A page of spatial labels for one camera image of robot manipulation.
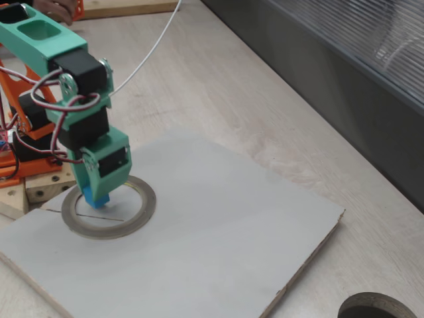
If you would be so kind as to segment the person's hand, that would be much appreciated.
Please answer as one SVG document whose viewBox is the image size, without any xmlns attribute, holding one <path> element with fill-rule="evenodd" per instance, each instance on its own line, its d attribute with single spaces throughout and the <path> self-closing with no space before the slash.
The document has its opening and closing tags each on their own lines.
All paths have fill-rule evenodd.
<svg viewBox="0 0 424 318">
<path fill-rule="evenodd" d="M 78 2 L 74 0 L 34 0 L 32 7 L 58 22 L 73 24 Z"/>
</svg>

